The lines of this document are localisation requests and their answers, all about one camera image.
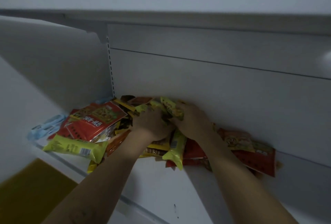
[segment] pile of snack packages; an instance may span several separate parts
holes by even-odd
[[[43,150],[86,157],[91,160],[87,173],[93,172],[125,141],[133,118],[139,117],[142,111],[155,108],[162,110],[165,124],[170,124],[172,117],[183,120],[185,116],[182,110],[176,108],[175,102],[166,97],[125,95],[102,104],[91,103],[82,109],[73,109],[68,117],[54,117],[58,120],[58,131],[48,136],[48,144]],[[248,133],[217,130],[215,124],[211,127],[253,174],[257,177],[261,174],[275,177],[275,171],[281,164],[275,161],[274,148],[252,140]],[[165,167],[178,167],[180,170],[183,166],[198,165],[212,170],[201,147],[178,129],[167,138],[152,142],[140,155],[140,158],[146,157],[159,157],[166,160]]]

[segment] person's left hand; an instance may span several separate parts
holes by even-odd
[[[175,126],[167,126],[161,115],[162,111],[159,108],[141,112],[139,117],[133,118],[132,131],[141,134],[146,144],[166,138]]]

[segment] person's right arm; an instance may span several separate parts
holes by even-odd
[[[173,123],[205,151],[229,211],[237,224],[297,223],[260,181],[226,147],[206,114],[195,105],[178,104],[184,120]]]

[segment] person's left arm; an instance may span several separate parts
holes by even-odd
[[[42,224],[107,223],[139,155],[172,129],[173,126],[164,125],[160,110],[135,117],[131,132],[120,147],[72,190]]]

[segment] forearm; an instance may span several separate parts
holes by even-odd
[[[105,162],[87,176],[44,220],[43,224],[107,223],[135,161],[147,146],[131,132]]]
[[[218,135],[210,134],[207,138],[201,146],[236,223],[296,223]]]

